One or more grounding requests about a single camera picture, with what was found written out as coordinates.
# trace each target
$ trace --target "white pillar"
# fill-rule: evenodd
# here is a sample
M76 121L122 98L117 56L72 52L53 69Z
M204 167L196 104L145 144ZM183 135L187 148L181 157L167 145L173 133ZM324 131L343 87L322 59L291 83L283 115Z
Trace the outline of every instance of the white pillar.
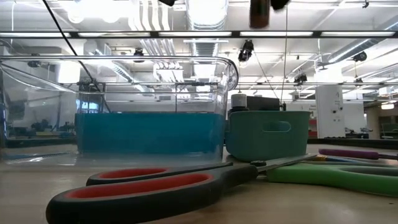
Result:
M368 128L373 130L369 132L369 139L380 139L379 113L377 106L366 109L366 122Z

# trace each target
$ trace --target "clear plastic container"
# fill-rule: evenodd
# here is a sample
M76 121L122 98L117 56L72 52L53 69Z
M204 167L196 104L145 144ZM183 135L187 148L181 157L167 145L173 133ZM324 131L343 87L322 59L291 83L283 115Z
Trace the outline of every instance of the clear plastic container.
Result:
M220 161L235 64L218 57L0 57L7 164Z

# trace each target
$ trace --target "scissor handle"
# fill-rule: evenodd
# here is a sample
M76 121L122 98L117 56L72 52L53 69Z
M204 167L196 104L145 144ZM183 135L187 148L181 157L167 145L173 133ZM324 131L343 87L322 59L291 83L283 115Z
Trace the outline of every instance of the scissor handle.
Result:
M398 168L296 164L267 172L270 182L315 184L398 197Z
M227 166L150 180L92 185L56 195L47 205L49 224L141 223L215 203L224 189L257 177L251 165Z
M319 149L319 153L327 156L343 156L360 159L379 159L379 153L368 152L368 151L353 151L353 150L341 150L341 149Z
M133 168L102 172L88 178L86 186L98 184L113 184L120 182L130 182L137 180L147 180L171 175L185 174L208 169L232 166L232 162L222 162L218 164L186 166L186 167L153 167L153 168Z

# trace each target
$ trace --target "purple handle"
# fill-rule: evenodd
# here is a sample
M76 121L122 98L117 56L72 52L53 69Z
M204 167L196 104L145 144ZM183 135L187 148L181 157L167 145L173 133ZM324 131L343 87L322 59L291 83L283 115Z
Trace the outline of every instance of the purple handle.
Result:
M366 151L349 151L339 149L319 149L319 153L327 156L342 156L360 159L379 159L379 153Z

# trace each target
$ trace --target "green scissor handle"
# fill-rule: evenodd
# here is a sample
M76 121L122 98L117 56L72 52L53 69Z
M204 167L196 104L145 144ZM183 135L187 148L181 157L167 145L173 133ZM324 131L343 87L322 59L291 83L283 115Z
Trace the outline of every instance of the green scissor handle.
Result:
M398 167L295 164L267 171L269 182L314 184L398 197Z

